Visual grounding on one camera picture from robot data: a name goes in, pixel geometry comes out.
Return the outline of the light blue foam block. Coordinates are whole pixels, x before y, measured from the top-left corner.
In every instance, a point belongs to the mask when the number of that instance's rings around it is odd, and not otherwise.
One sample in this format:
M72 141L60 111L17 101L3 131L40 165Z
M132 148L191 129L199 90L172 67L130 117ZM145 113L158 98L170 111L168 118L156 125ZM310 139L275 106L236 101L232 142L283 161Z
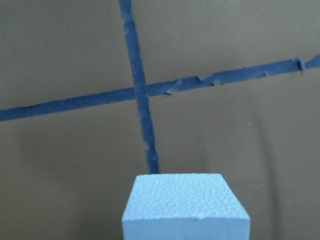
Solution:
M121 223L125 240L248 240L251 227L218 173L138 175Z

